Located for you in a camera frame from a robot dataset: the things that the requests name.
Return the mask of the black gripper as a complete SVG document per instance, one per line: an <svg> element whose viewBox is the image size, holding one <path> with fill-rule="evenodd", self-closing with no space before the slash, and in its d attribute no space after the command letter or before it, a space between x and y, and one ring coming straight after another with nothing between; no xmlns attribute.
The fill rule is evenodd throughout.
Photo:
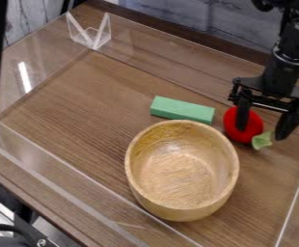
<svg viewBox="0 0 299 247"><path fill-rule="evenodd" d="M299 86L290 94L271 93L265 90L262 77L237 77L229 99L238 106L237 128L246 130L250 108L261 107L283 113L277 125L275 138L285 140L299 126Z"/></svg>

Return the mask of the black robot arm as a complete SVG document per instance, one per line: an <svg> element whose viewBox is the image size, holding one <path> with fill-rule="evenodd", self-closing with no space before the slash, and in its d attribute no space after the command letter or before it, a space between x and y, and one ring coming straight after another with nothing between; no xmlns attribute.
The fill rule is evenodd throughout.
<svg viewBox="0 0 299 247"><path fill-rule="evenodd" d="M238 106L237 129L245 130L253 106L281 112L275 139L299 126L299 0L251 0L261 12L282 9L281 33L263 73L235 77L229 99Z"/></svg>

